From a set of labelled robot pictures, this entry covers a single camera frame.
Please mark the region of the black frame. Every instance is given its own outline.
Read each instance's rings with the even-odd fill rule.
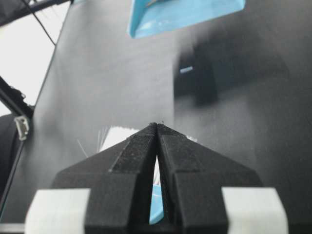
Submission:
[[[12,15],[10,15],[5,21],[0,23],[0,26],[3,26],[7,23],[10,23],[14,20],[17,20],[19,18],[22,18],[24,16],[27,16],[29,14],[31,14],[32,12],[35,13],[37,11],[40,11],[44,8],[53,6],[53,5],[59,5],[62,4],[66,1],[69,0],[42,0],[42,1],[35,1],[35,3],[29,5],[29,7],[31,8],[31,11],[29,11],[29,9],[27,9],[26,7],[20,9],[19,11],[13,13]]]

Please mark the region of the black cable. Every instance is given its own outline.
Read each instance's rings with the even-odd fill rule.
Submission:
[[[41,25],[42,29],[44,30],[44,32],[46,33],[46,35],[48,36],[48,38],[50,39],[50,41],[52,42],[52,44],[55,46],[54,41],[52,40],[52,38],[50,37],[49,33],[47,32],[47,30],[45,29],[45,27],[43,26],[43,24],[41,23],[41,21],[38,19],[38,17],[36,16],[36,14],[32,11],[32,9],[30,8],[30,6],[28,5],[28,3],[25,0],[21,0],[24,5],[26,6],[26,8],[31,12],[31,14],[33,14],[33,16],[36,18],[36,20],[38,21],[38,23]]]

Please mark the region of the black surface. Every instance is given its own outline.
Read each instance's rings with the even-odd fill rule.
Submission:
[[[14,115],[0,117],[0,201],[7,183],[20,141]]]
[[[248,0],[242,12],[144,39],[126,34],[130,5],[71,6],[1,221],[23,222],[35,190],[85,157],[77,139],[93,155],[102,127],[163,121],[256,170],[307,230],[312,1]],[[194,80],[178,73],[183,61]]]

